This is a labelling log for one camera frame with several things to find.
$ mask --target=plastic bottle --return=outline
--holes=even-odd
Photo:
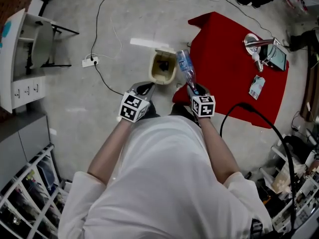
[[[180,50],[176,52],[176,59],[178,66],[184,77],[188,83],[188,85],[192,88],[195,94],[198,95],[198,91],[196,89],[196,75],[193,67],[193,63],[191,62],[190,55],[188,50]]]

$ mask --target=small trash can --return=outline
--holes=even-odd
[[[149,78],[160,85],[171,83],[176,75],[175,51],[167,48],[156,48],[152,55],[149,68]]]

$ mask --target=white cloth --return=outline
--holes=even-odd
[[[136,123],[107,188],[77,172],[59,224],[60,239],[246,238],[253,218],[272,230],[254,182],[224,185],[212,171],[201,129],[167,116]]]

